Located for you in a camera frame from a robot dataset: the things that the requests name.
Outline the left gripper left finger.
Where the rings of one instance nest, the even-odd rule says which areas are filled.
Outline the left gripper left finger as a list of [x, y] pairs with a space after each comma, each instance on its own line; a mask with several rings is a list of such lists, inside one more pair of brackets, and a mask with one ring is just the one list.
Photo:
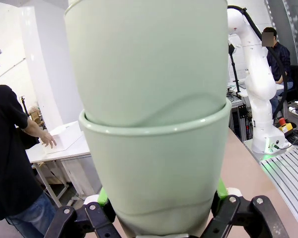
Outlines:
[[114, 226], [116, 213], [102, 188], [100, 193], [86, 198], [79, 209], [62, 206], [45, 234], [46, 238], [83, 238], [95, 233], [98, 238], [119, 238]]

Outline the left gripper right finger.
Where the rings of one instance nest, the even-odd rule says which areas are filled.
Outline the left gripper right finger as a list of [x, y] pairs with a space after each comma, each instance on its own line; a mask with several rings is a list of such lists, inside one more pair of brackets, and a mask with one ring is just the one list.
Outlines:
[[271, 200], [264, 195], [246, 200], [238, 189], [229, 192], [222, 180], [211, 206], [213, 218], [204, 238], [226, 238], [233, 226], [243, 227], [251, 238], [284, 238], [286, 229]]

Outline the person's right hand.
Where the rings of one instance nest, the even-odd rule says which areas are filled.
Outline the person's right hand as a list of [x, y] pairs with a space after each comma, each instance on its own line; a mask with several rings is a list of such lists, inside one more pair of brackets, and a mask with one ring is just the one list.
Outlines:
[[50, 146], [53, 149], [55, 146], [57, 146], [56, 141], [48, 131], [41, 131], [39, 138], [41, 139], [42, 144], [45, 145], [45, 147]]

